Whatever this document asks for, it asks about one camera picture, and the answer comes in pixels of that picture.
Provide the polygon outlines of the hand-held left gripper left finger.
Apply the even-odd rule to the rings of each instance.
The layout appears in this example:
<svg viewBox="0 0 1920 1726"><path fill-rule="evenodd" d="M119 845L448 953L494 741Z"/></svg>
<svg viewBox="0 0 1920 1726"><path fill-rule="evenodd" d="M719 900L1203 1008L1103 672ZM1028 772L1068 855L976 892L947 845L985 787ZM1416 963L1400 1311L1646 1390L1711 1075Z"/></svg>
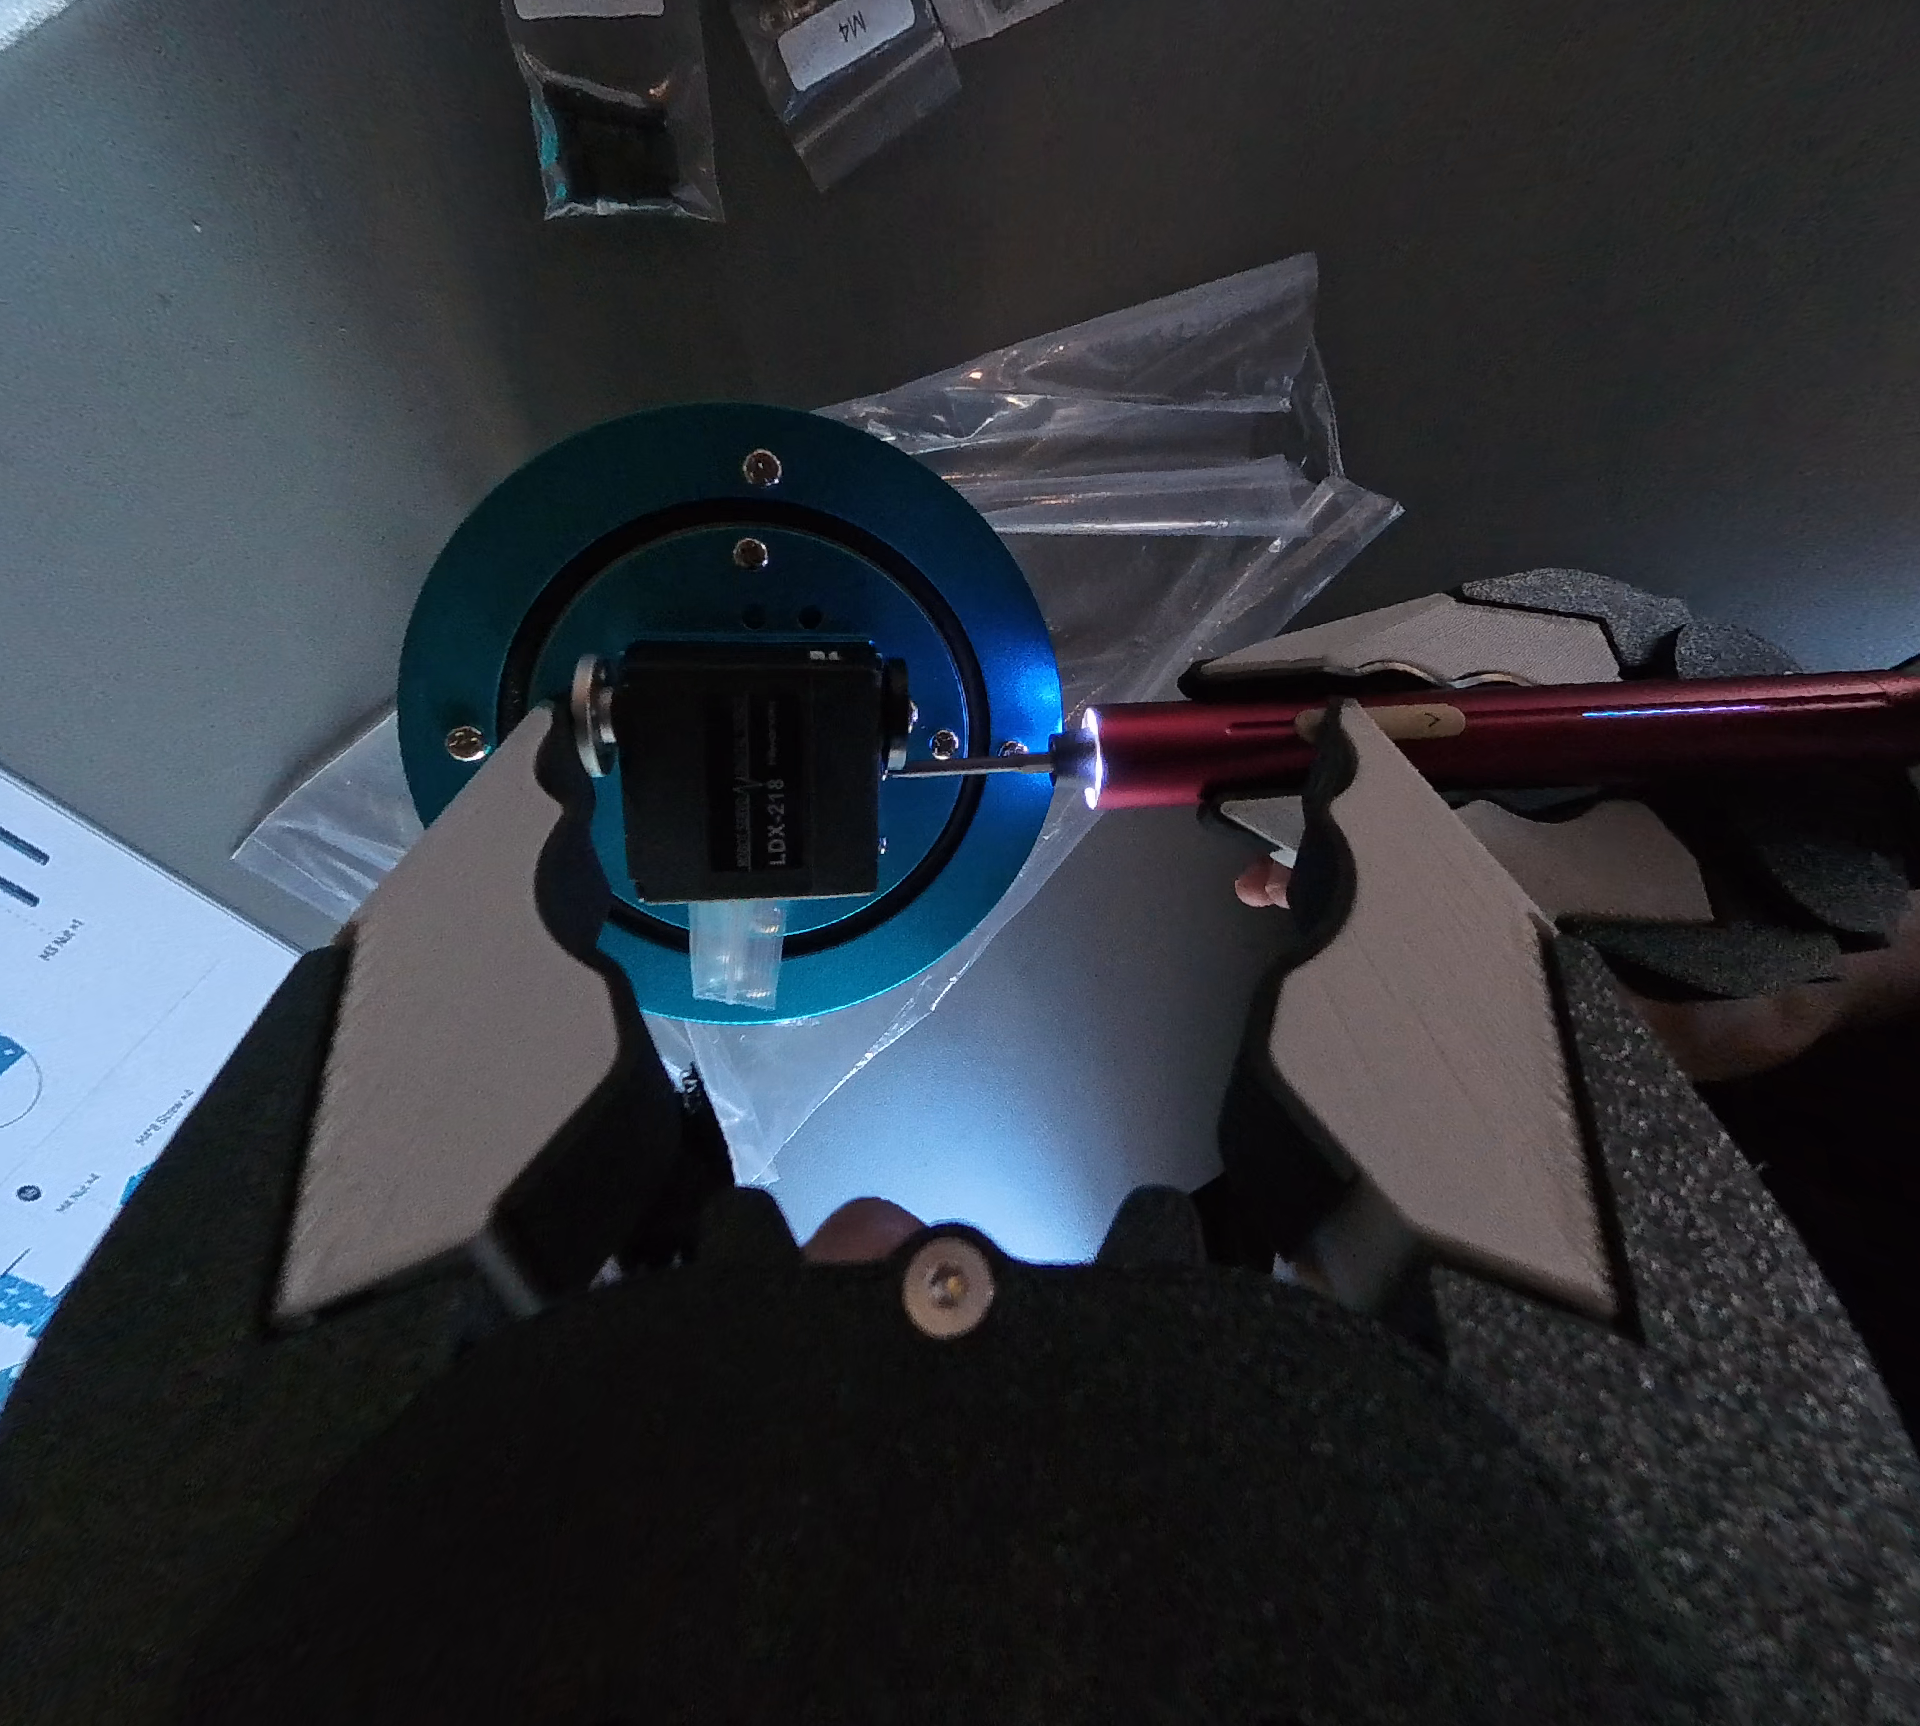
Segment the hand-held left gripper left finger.
<svg viewBox="0 0 1920 1726"><path fill-rule="evenodd" d="M601 949L594 810L531 713L350 920L276 1321L456 1265L526 1317L696 1257L722 1136Z"/></svg>

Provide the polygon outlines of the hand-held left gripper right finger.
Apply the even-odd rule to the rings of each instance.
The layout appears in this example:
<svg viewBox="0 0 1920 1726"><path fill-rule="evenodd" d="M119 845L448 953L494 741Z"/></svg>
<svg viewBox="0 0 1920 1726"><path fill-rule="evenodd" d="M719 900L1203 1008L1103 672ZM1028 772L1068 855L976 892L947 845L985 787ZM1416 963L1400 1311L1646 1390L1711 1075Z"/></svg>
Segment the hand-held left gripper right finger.
<svg viewBox="0 0 1920 1726"><path fill-rule="evenodd" d="M1443 1269L1619 1321L1541 915L1352 700L1304 806L1217 1126L1266 1258L1367 1314Z"/></svg>

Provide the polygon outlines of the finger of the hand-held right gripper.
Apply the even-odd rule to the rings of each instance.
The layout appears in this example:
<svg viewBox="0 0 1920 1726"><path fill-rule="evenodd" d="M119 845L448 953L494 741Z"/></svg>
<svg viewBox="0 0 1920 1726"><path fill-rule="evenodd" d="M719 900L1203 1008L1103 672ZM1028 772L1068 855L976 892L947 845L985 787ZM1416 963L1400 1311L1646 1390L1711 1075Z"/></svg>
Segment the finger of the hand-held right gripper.
<svg viewBox="0 0 1920 1726"><path fill-rule="evenodd" d="M1494 800L1461 806L1414 780L1353 780L1319 806L1306 796L1223 800L1217 817L1271 849L1348 851L1355 923L1710 924L1694 853L1643 805L1575 803L1540 818Z"/></svg>
<svg viewBox="0 0 1920 1726"><path fill-rule="evenodd" d="M1416 601L1275 634L1196 662L1178 680L1189 703L1248 703L1309 678L1436 688L1593 686L1619 683L1668 634L1658 595L1492 602L1430 593Z"/></svg>

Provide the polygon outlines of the red electric screwdriver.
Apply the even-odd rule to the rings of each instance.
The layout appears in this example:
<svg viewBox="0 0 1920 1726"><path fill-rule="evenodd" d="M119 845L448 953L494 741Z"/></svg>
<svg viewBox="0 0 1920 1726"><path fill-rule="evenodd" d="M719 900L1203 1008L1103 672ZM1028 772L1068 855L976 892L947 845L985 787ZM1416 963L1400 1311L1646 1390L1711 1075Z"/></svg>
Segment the red electric screwdriver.
<svg viewBox="0 0 1920 1726"><path fill-rule="evenodd" d="M1338 708L1358 711L1441 793L1640 787L1710 772L1918 758L1907 675L1427 686L1358 700L1090 707L1041 752L927 758L889 779L1046 776L1093 813L1200 808L1306 789Z"/></svg>

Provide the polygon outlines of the black servo motor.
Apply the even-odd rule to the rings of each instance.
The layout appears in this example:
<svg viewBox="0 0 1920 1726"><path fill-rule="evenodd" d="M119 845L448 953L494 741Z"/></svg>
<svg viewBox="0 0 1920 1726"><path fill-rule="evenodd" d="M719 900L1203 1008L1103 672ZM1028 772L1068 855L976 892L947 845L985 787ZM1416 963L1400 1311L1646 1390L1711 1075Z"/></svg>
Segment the black servo motor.
<svg viewBox="0 0 1920 1726"><path fill-rule="evenodd" d="M908 667L871 642L636 640L567 691L590 779L618 780L639 904L871 899L880 789L906 764Z"/></svg>

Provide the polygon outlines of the blue round metal base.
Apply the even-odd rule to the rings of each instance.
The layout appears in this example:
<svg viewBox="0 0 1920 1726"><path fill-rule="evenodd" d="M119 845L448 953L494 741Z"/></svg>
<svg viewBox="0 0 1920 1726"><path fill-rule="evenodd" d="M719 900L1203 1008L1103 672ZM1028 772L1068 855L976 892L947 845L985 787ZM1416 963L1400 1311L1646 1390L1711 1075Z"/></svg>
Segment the blue round metal base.
<svg viewBox="0 0 1920 1726"><path fill-rule="evenodd" d="M540 558L517 567L500 549L491 582L463 586L453 575L435 579L431 567L399 648L396 677L396 738L413 808L422 825L478 776L478 758L504 743L529 713L570 714L570 678L578 658L613 658L636 642L805 642L848 640L871 644L908 667L913 713L906 764L942 761L937 744L960 758L993 757L1001 749L1040 755L1062 725L1060 683L1046 622L1026 586L1022 569L971 505L927 473L913 456L813 412L748 403L681 407L659 427L663 442L651 452L607 445L606 434L586 445L594 461L613 468L648 468L659 476L663 507L643 512L639 526L659 530L662 547L643 556L625 579L622 630L613 616L597 622L613 632L607 654L588 651L574 636L567 672L544 677L544 693L527 691L516 717L491 734L478 726L449 726L460 703L498 713L498 680L490 664L467 675L431 668L419 675L419 640L430 629L453 639L482 630L482 614L498 611L508 630L523 630L526 614L553 602L537 579ZM641 904L625 877L618 779L590 779L594 810L590 840L609 889L609 913L632 899L651 917L683 915L683 965L670 973L690 986L688 906ZM1000 790L1038 789L1035 806L1051 805L1041 774L978 779L892 779L877 790L877 890L868 899L783 900L786 923L825 913L839 928L871 931L874 903L902 892L883 865L887 821L906 806L947 806L937 783ZM599 949L632 984L632 971Z"/></svg>

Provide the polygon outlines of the grey desk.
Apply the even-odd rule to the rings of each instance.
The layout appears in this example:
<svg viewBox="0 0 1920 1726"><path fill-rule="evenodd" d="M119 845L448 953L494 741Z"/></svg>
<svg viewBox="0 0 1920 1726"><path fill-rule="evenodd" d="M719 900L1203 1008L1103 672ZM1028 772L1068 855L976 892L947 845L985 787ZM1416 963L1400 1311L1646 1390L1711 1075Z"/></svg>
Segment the grey desk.
<svg viewBox="0 0 1920 1726"><path fill-rule="evenodd" d="M229 862L453 526L653 404L825 409L1291 255L1304 614L1606 572L1915 653L1915 0L1075 0L819 194L706 5L725 223L541 223L498 0L75 0L4 50L4 764Z"/></svg>

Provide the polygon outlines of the large clear plastic bag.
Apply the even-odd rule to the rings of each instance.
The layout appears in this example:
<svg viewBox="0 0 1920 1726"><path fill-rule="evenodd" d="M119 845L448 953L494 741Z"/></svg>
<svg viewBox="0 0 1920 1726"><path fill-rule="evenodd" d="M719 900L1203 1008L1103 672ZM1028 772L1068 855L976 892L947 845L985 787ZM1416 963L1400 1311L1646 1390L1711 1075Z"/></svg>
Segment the large clear plastic bag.
<svg viewBox="0 0 1920 1726"><path fill-rule="evenodd" d="M1313 338L1318 262L1293 255L1060 333L817 417L913 459L965 500L1019 564L1046 622L1065 714L1147 705L1239 625L1277 630L1400 515L1346 476L1332 388ZM578 639L607 654L625 579L662 549L641 515L663 509L650 468L613 468L588 442L650 454L653 409L588 428L500 480L435 562L475 589L491 560L540 560L553 601L509 630L488 607L478 634L419 639L417 672L491 667L496 713L461 700L448 726L491 737ZM774 1158L812 1115L929 1019L993 938L1044 890L1098 818L1079 799L1038 806L1032 784L965 790L939 780L885 821L892 892L871 928L791 909L774 1014L719 1014L688 995L683 915L622 899L604 949L630 968L672 1072L714 1104L734 1172L774 1179Z"/></svg>

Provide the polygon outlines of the small clear plastic piece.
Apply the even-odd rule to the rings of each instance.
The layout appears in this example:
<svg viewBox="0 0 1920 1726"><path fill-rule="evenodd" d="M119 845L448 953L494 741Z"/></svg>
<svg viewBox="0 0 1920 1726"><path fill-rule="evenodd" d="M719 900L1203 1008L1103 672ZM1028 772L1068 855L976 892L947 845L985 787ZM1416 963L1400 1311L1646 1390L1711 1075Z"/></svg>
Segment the small clear plastic piece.
<svg viewBox="0 0 1920 1726"><path fill-rule="evenodd" d="M780 992L786 900L696 900L683 910L692 998L770 1014Z"/></svg>

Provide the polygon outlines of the printed instruction sheet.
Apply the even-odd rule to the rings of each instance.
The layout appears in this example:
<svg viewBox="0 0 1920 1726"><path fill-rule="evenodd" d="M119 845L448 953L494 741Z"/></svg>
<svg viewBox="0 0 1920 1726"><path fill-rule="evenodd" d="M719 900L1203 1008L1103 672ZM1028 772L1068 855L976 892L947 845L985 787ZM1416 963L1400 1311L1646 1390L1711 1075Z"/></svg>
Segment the printed instruction sheet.
<svg viewBox="0 0 1920 1726"><path fill-rule="evenodd" d="M296 950L1 776L1 1392Z"/></svg>

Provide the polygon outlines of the bag of black screws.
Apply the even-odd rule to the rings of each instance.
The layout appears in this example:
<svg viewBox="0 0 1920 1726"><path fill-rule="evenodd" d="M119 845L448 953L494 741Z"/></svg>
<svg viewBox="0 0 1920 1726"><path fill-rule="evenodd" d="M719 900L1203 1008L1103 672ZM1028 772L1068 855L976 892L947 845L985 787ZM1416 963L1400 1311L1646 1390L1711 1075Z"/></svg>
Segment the bag of black screws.
<svg viewBox="0 0 1920 1726"><path fill-rule="evenodd" d="M723 223L702 0L496 3L548 220Z"/></svg>

